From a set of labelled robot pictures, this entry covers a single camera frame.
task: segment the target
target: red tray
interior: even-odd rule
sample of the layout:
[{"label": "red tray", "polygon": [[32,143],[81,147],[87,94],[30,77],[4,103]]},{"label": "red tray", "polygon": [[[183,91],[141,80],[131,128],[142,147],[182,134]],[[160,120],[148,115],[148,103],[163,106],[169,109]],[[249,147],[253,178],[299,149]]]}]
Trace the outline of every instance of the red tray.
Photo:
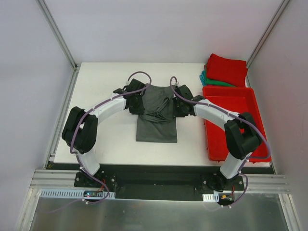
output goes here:
[{"label": "red tray", "polygon": [[[205,86],[203,87],[203,95],[211,102],[230,111],[239,113],[250,112],[254,117],[257,128],[263,136],[266,137],[255,98],[255,93],[252,88]],[[226,144],[225,132],[207,120],[205,121],[205,129],[209,159],[215,161],[226,160],[228,148]],[[254,153],[252,153],[252,156],[266,157],[267,155],[268,150],[264,142],[254,151]],[[269,162],[270,160],[270,157],[267,159],[250,159],[252,162]]]}]

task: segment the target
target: white wall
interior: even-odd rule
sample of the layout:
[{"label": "white wall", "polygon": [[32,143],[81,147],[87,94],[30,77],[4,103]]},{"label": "white wall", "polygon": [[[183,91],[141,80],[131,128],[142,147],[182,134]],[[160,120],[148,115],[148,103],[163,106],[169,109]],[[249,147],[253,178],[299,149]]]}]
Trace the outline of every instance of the white wall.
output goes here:
[{"label": "white wall", "polygon": [[34,0],[0,1],[0,230],[15,230],[72,68]]},{"label": "white wall", "polygon": [[308,1],[293,0],[249,70],[273,161],[308,230]]},{"label": "white wall", "polygon": [[248,60],[282,0],[46,0],[76,62]]}]

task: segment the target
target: gray cloth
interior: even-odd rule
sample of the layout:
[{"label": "gray cloth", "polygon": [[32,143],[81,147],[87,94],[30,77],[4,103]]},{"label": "gray cloth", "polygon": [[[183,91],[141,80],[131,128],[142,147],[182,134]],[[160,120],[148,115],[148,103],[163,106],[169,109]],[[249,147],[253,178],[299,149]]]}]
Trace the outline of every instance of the gray cloth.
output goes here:
[{"label": "gray cloth", "polygon": [[170,87],[151,85],[142,97],[144,114],[138,116],[136,141],[177,143]]}]

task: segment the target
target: white table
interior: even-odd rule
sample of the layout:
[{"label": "white table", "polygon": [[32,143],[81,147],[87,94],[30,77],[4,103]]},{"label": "white table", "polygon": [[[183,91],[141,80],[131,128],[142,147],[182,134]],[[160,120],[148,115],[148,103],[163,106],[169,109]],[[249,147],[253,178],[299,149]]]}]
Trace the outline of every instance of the white table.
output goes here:
[{"label": "white table", "polygon": [[[82,63],[69,111],[95,105],[110,97],[113,90],[122,88],[136,71],[145,71],[155,86],[168,86],[172,76],[186,84],[193,95],[202,95],[199,75],[204,64],[163,63]],[[134,76],[143,83],[143,74]],[[208,159],[204,120],[187,116],[177,118],[178,143],[136,142],[137,116],[128,110],[106,119],[99,126],[95,144],[96,157],[101,164],[215,166],[222,162]],[[69,147],[60,139],[55,163],[77,163]],[[253,167],[268,167],[269,163],[247,163]]]}]

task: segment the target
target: red cloth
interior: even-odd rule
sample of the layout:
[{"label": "red cloth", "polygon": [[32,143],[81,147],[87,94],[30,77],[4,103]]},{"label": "red cloth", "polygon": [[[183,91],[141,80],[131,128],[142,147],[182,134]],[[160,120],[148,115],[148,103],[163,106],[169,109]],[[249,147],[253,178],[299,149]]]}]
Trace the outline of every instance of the red cloth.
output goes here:
[{"label": "red cloth", "polygon": [[247,71],[246,61],[225,59],[211,54],[207,61],[206,77],[230,83],[237,87],[245,87]]}]

